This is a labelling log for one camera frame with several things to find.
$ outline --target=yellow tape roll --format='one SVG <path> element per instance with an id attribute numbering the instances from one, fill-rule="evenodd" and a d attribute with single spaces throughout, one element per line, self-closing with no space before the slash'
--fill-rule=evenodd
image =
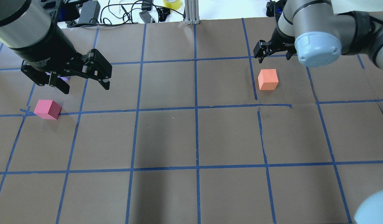
<path id="1" fill-rule="evenodd" d="M 180 0 L 163 0 L 164 6 L 171 8 L 173 10 L 178 10 L 180 6 L 182 6 L 182 2 Z"/>

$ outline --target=black device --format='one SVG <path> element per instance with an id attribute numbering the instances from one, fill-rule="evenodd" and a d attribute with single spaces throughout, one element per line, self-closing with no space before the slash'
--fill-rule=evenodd
<path id="1" fill-rule="evenodd" d="M 57 26 L 65 7 L 63 0 L 0 0 L 0 41 L 24 59 L 21 71 L 37 85 L 68 94 L 69 85 L 58 77 L 79 76 L 108 90 L 112 65 L 97 49 L 78 53 Z"/>
<path id="2" fill-rule="evenodd" d="M 153 0 L 144 0 L 142 2 L 142 10 L 151 11 Z"/>
<path id="3" fill-rule="evenodd" d="M 82 4 L 81 15 L 79 16 L 79 24 L 97 24 L 97 17 L 100 12 L 100 4 L 98 1 L 87 1 Z"/>
<path id="4" fill-rule="evenodd" d="M 158 12 L 158 21 L 164 22 L 168 15 L 171 14 L 171 10 L 169 8 L 163 8 L 163 7 L 158 7 L 157 8 Z"/>

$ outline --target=orange cube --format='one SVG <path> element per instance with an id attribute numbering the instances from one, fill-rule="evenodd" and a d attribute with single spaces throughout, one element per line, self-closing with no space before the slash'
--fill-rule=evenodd
<path id="1" fill-rule="evenodd" d="M 276 69 L 261 69 L 258 75 L 259 90 L 274 90 L 278 83 Z"/>

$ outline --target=table surface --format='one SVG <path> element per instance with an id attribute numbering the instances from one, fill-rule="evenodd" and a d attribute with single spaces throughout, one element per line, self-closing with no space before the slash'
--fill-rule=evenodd
<path id="1" fill-rule="evenodd" d="M 383 72 L 251 57 L 273 18 L 64 29 L 110 90 L 35 86 L 0 43 L 0 224 L 351 223 L 383 189 Z M 279 84 L 259 91 L 261 69 Z M 58 120 L 34 111 L 62 106 Z"/>

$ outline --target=foam cube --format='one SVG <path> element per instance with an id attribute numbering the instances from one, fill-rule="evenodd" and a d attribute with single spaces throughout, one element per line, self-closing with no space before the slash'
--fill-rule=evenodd
<path id="1" fill-rule="evenodd" d="M 53 100 L 38 100 L 34 114 L 42 119 L 57 120 L 62 107 Z"/>
<path id="2" fill-rule="evenodd" d="M 259 90 L 274 90 L 278 83 L 276 69 L 262 69 L 258 75 Z"/>
<path id="3" fill-rule="evenodd" d="M 70 76 L 67 76 L 67 77 L 60 77 L 62 80 L 64 80 L 64 81 L 68 81 L 69 80 L 69 78 L 70 78 Z"/>

